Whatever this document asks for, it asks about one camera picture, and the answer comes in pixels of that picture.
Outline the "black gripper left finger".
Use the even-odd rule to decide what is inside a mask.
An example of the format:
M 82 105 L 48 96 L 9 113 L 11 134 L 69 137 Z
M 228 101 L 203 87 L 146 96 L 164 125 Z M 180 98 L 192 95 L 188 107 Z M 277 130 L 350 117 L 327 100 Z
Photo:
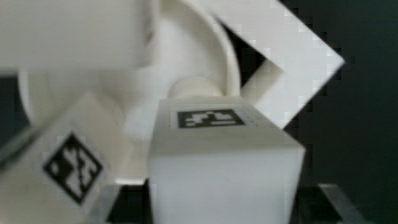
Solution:
M 142 185 L 109 185 L 94 201 L 85 224 L 148 224 Z

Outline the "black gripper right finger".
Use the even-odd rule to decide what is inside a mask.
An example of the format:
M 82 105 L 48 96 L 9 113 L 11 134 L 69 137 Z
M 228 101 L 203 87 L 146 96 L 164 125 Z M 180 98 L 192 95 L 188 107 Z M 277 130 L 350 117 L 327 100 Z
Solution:
M 295 224 L 373 224 L 336 184 L 318 184 L 299 188 Z

